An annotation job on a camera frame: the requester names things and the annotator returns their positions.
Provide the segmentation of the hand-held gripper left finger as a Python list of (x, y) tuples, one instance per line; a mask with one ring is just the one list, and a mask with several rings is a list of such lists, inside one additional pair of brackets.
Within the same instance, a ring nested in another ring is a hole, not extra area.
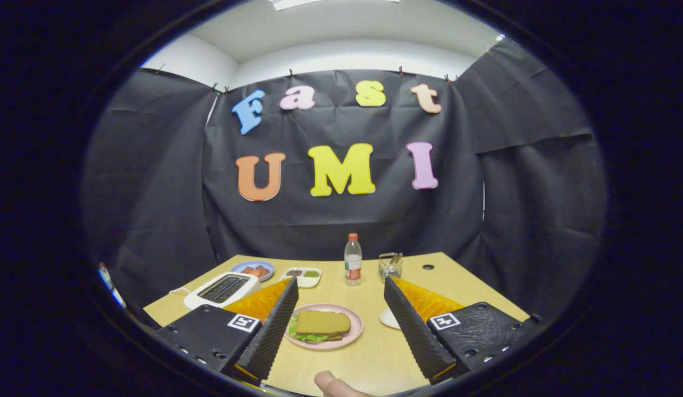
[(298, 297), (298, 279), (291, 277), (224, 308), (200, 305), (155, 334), (195, 364), (260, 385), (268, 378)]

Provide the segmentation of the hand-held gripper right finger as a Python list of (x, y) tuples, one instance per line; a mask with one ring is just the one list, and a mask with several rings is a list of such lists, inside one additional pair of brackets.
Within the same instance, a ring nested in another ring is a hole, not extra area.
[(537, 314), (518, 321), (487, 302), (463, 307), (399, 277), (385, 277), (384, 299), (430, 384), (503, 357), (542, 322)]

